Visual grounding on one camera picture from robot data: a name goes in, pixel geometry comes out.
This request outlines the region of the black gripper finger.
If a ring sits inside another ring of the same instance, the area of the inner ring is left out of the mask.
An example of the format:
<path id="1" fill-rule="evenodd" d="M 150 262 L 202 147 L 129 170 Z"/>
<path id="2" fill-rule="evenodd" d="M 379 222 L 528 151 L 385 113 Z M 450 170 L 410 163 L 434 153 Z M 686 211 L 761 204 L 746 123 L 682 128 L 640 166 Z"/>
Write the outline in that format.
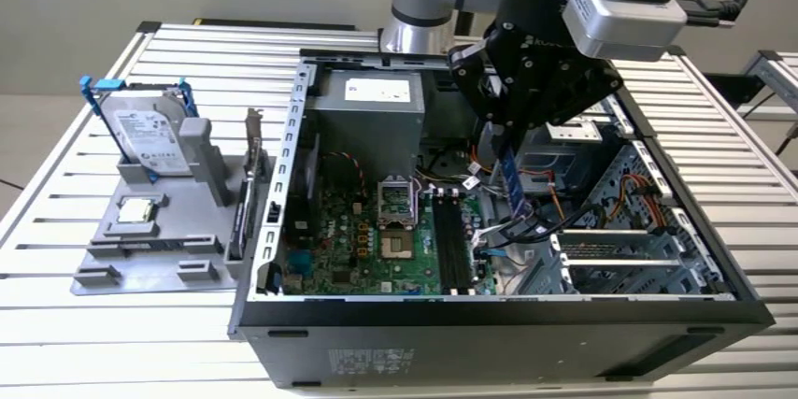
<path id="1" fill-rule="evenodd" d="M 624 87 L 620 72 L 606 60 L 525 61 L 509 88 L 510 135 L 560 126 Z"/>
<path id="2" fill-rule="evenodd" d="M 494 140 L 509 138 L 509 97 L 504 80 L 487 68 L 493 65 L 489 42 L 483 38 L 474 44 L 457 46 L 447 56 L 449 69 L 455 85 L 478 119 L 492 125 Z"/>

